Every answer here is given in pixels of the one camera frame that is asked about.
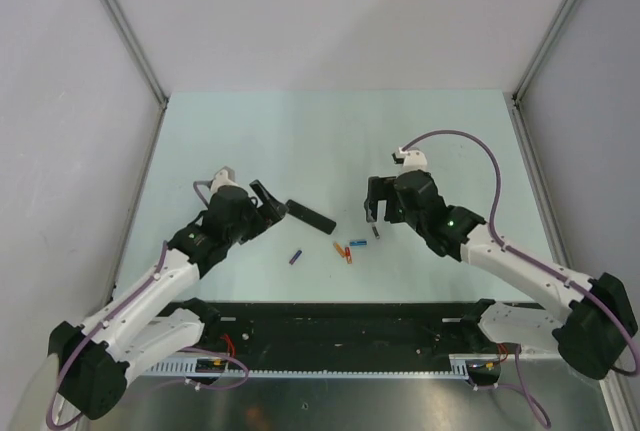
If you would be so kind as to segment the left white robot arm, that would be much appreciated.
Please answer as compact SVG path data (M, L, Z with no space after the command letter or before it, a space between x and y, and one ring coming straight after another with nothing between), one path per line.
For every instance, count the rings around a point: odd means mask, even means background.
M58 423L49 410L49 429L103 417L148 368L193 346L207 351L219 343L216 321L184 308L167 318L160 312L221 263L233 246L266 232L288 209L260 181L243 188L225 170L208 185L205 208L163 242L156 263L135 284L80 324L63 321L51 332L48 352L58 359L54 394L78 413Z

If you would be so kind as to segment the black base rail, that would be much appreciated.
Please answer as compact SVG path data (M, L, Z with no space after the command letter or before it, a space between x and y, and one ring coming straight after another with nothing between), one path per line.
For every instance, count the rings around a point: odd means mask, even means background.
M196 298L172 302L202 318L199 346L235 356L252 372L275 374L449 371L455 355L496 356L479 317L490 300L443 303L242 303Z

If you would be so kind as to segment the black remote control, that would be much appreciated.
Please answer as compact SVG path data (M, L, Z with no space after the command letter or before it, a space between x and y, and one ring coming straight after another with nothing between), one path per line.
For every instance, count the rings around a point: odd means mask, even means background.
M294 200L289 199L286 206L289 215L326 235L331 235L336 229L337 223L334 220Z

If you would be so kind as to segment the right aluminium frame post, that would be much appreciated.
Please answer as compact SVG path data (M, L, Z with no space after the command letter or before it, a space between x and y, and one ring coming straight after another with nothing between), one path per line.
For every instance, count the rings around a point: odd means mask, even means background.
M518 80L511 99L515 105L520 105L531 87L533 81L540 73L551 51L557 44L570 18L577 11L582 0L561 0L554 15L546 28L542 39L531 59L529 60L521 78Z

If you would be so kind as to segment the purple battery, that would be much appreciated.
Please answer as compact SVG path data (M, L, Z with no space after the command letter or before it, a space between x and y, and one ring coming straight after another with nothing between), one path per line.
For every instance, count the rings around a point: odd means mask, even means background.
M301 255L302 255L302 249L298 249L294 253L294 255L290 258L289 265L294 265L296 263L296 261L300 258Z

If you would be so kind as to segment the aluminium frame post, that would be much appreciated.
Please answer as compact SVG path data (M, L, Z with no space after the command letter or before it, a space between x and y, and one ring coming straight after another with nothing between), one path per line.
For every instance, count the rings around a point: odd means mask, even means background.
M518 80L511 99L515 105L520 105L531 87L533 81L540 73L551 51L557 44L570 18L577 11L582 0L561 0L554 15L546 28L542 39L531 59L529 60L521 78Z
M164 110L168 103L168 96L163 90L119 0L99 1L154 101L161 110Z

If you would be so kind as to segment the left aluminium frame post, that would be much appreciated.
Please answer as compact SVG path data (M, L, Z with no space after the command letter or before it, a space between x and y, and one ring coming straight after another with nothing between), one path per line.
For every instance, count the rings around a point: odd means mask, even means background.
M168 103L168 96L163 90L119 0L99 1L154 101L161 110L164 110Z

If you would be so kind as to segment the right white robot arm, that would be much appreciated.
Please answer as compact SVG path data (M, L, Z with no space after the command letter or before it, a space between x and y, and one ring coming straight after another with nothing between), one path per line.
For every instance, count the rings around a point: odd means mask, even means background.
M430 173L369 178L366 219L374 223L385 202L386 222L408 225L440 257L498 277L532 298L557 322L552 346L574 370L601 380L616 371L624 350L634 355L638 324L624 284L603 273L594 278L527 255L492 232L477 213L445 203Z

